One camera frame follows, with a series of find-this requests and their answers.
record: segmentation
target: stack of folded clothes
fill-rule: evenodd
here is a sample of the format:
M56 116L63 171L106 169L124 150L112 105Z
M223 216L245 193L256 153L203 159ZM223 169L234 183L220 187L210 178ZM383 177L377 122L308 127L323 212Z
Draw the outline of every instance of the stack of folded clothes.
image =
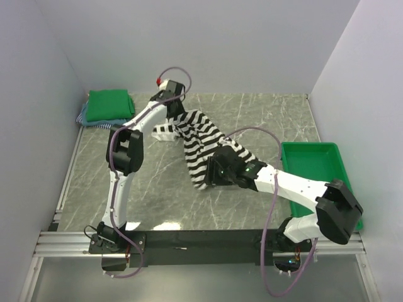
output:
M90 91L76 122L85 127L110 129L122 125L135 114L132 98L127 90Z

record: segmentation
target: marble table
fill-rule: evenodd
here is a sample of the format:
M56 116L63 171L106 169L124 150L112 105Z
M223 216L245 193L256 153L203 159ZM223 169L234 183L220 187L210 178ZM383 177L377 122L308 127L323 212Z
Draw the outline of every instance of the marble table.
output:
M151 94L134 94L136 112ZM202 110L228 133L253 125L274 132L283 142L317 142L319 136L304 94L189 94L185 109ZM103 216L109 190L105 161L108 130L87 128L71 170L58 231L96 226ZM261 131L234 137L260 160L275 163L276 142ZM183 142L145 139L143 166L133 180L128 200L130 227L139 230L226 230L262 228L272 195L235 186L196 190L186 169ZM280 198L270 227L290 216L289 202Z

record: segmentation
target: white wall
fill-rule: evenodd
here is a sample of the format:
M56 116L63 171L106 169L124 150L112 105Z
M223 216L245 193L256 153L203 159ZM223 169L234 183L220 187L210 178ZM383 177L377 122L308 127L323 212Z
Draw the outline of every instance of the white wall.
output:
M312 92L364 208L365 248L384 301L402 301L403 2L361 0Z
M84 90L34 1L0 4L0 300L8 302L52 221Z
M37 0L88 89L309 93L359 0Z

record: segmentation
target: green folded cloth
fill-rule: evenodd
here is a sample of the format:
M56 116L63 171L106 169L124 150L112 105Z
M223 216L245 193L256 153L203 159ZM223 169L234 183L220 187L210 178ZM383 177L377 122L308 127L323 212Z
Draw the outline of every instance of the green folded cloth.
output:
M127 90L91 90L89 92L87 121L130 119L133 115L134 105Z

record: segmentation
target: green tray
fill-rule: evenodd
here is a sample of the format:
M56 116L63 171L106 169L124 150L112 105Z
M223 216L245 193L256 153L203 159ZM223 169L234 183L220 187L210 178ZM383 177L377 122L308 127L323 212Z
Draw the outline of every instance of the green tray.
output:
M334 178L344 181L351 189L346 170L335 143L282 143L283 168L285 172L313 181L332 181ZM290 201L293 217L312 214L306 207ZM356 230L363 228L359 220Z

